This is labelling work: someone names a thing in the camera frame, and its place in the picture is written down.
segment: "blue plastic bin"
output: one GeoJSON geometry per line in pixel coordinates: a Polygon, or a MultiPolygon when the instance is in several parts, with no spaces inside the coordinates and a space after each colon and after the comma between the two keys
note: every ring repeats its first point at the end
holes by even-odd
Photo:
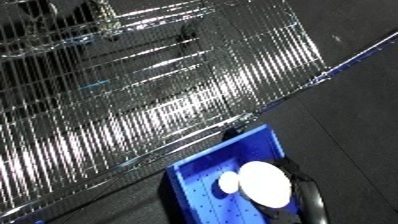
{"type": "MultiPolygon", "coordinates": [[[[183,159],[167,173],[187,223],[268,223],[250,201],[239,192],[223,193],[217,181],[223,172],[237,172],[247,162],[284,156],[274,132],[264,125],[183,159]]],[[[293,198],[286,208],[297,213],[293,198]]]]}

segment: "metal wire shelf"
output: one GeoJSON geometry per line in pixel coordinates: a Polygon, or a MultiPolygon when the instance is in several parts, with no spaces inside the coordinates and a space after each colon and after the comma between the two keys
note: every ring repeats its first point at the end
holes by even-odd
{"type": "Polygon", "coordinates": [[[0,5],[1,223],[252,119],[324,69],[282,0],[114,0],[112,21],[79,3],[34,47],[18,3],[0,5]],[[98,27],[115,21],[111,42],[98,27]]]}

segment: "white ball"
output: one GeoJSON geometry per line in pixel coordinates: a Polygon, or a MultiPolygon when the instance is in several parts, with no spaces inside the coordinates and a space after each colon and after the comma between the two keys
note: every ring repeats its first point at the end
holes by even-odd
{"type": "Polygon", "coordinates": [[[218,179],[218,185],[224,193],[233,194],[237,192],[239,190],[238,174],[232,171],[223,173],[218,179]]]}

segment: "wire rack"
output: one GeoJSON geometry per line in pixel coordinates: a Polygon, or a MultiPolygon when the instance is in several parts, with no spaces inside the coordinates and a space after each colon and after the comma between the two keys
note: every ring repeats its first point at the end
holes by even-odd
{"type": "Polygon", "coordinates": [[[111,20],[51,1],[35,46],[24,2],[0,3],[0,223],[250,119],[324,69],[283,0],[102,1],[111,20]]]}

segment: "dark gray floor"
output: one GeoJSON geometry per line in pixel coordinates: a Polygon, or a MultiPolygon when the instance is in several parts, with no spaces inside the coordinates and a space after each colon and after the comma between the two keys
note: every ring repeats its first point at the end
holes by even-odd
{"type": "MultiPolygon", "coordinates": [[[[328,65],[380,39],[398,21],[392,0],[290,3],[328,65]]],[[[333,224],[398,223],[397,56],[398,45],[262,117],[318,181],[333,224]]],[[[99,200],[68,223],[182,222],[163,175],[99,200]]]]}

